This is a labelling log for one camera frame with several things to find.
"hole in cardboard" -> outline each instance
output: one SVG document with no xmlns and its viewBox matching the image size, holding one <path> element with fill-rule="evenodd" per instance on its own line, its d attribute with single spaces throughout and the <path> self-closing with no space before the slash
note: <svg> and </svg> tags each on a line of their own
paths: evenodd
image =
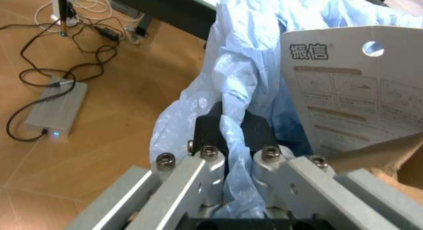
<svg viewBox="0 0 423 230">
<path fill-rule="evenodd" d="M 382 44 L 376 41 L 369 41 L 364 43 L 362 49 L 363 53 L 369 57 L 379 57 L 385 52 L 385 49 L 383 48 Z"/>
</svg>

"white cable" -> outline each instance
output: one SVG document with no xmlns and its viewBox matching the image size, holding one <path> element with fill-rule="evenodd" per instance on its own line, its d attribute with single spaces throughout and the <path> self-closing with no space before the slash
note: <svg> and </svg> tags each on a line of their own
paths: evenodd
<svg viewBox="0 0 423 230">
<path fill-rule="evenodd" d="M 81 16 L 81 17 L 83 17 L 83 18 L 87 18 L 87 19 L 91 19 L 91 20 L 103 20 L 103 19 L 108 19 L 108 18 L 111 18 L 111 17 L 112 17 L 112 15 L 113 15 L 113 11 L 112 11 L 112 9 L 111 9 L 110 4 L 107 2 L 107 0 L 104 0 L 104 1 L 105 1 L 105 3 L 100 2 L 100 1 L 98 1 L 98 0 L 81 0 L 81 1 L 94 2 L 94 4 L 92 4 L 92 5 L 90 5 L 90 6 L 83 6 L 82 4 L 80 4 L 80 3 L 78 2 L 78 6 L 77 6 L 78 8 L 85 9 L 85 10 L 87 10 L 87 11 L 89 11 L 89 12 L 93 12 L 93 13 L 104 13 L 104 12 L 106 12 L 107 10 L 109 10 L 109 11 L 110 11 L 109 15 L 108 15 L 108 16 L 106 16 L 106 17 L 103 17 L 103 18 L 91 17 L 91 16 L 85 15 L 85 14 L 83 14 L 83 13 L 81 13 L 81 12 L 78 12 L 79 16 Z M 104 6 L 105 8 L 104 8 L 103 10 L 93 10 L 93 9 L 90 9 L 90 8 L 92 8 L 92 7 L 94 7 L 94 6 L 98 5 L 98 4 L 101 4 L 101 5 L 102 5 L 102 6 Z"/>
<path fill-rule="evenodd" d="M 93 4 L 92 5 L 82 5 L 79 1 L 92 2 Z M 101 10 L 91 9 L 92 7 L 95 7 L 98 4 L 100 4 L 104 8 L 101 9 Z M 93 13 L 104 13 L 108 9 L 108 4 L 107 3 L 100 2 L 98 0 L 74 0 L 74 7 L 76 7 L 76 8 L 83 8 L 83 9 L 85 9 L 85 10 L 87 10 L 89 12 L 93 12 Z"/>
<path fill-rule="evenodd" d="M 38 14 L 40 13 L 40 11 L 42 10 L 42 9 L 44 9 L 45 7 L 47 7 L 47 6 L 49 6 L 49 5 L 51 5 L 52 4 L 52 2 L 48 2 L 47 4 L 45 4 L 45 5 L 42 5 L 41 7 L 39 7 L 38 9 L 37 9 L 37 11 L 35 12 L 35 14 L 34 14 L 34 22 L 36 23 L 36 24 L 40 24 L 39 22 L 38 22 Z M 44 27 L 43 25 L 40 25 L 40 28 L 42 28 L 42 29 L 46 29 L 46 27 Z M 48 30 L 49 32 L 51 32 L 51 33 L 57 33 L 57 32 L 60 32 L 60 30 L 57 30 L 57 29 L 49 29 Z"/>
</svg>

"plastic bag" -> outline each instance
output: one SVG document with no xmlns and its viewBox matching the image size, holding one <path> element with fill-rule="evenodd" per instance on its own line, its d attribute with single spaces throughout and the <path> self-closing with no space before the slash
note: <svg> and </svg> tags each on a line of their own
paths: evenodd
<svg viewBox="0 0 423 230">
<path fill-rule="evenodd" d="M 249 148 L 240 124 L 248 108 L 267 118 L 276 138 L 298 156 L 310 153 L 285 81 L 280 76 L 280 33 L 360 25 L 422 27 L 423 18 L 365 0 L 219 0 L 200 75 L 158 118 L 151 162 L 162 152 L 182 159 L 195 119 L 223 103 L 220 120 L 229 149 L 225 205 L 216 217 L 261 218 L 264 201 L 251 178 Z"/>
</svg>

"bolt head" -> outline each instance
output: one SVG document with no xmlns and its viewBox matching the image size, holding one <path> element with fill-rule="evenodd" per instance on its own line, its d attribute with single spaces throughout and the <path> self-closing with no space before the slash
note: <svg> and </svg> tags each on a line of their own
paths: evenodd
<svg viewBox="0 0 423 230">
<path fill-rule="evenodd" d="M 193 140 L 188 140 L 187 151 L 188 151 L 189 155 L 194 154 L 194 141 Z"/>
<path fill-rule="evenodd" d="M 200 151 L 200 158 L 204 159 L 206 162 L 213 162 L 217 159 L 217 153 L 219 150 L 217 147 L 212 145 L 205 145 Z"/>
<path fill-rule="evenodd" d="M 326 161 L 326 158 L 317 156 L 317 155 L 311 155 L 310 160 L 319 168 L 324 169 L 329 166 L 329 164 Z"/>
<path fill-rule="evenodd" d="M 279 161 L 280 150 L 275 146 L 267 146 L 262 150 L 262 159 L 265 162 L 273 163 Z"/>
<path fill-rule="evenodd" d="M 172 153 L 164 152 L 156 158 L 156 164 L 159 171 L 170 171 L 175 168 L 176 159 Z"/>
</svg>

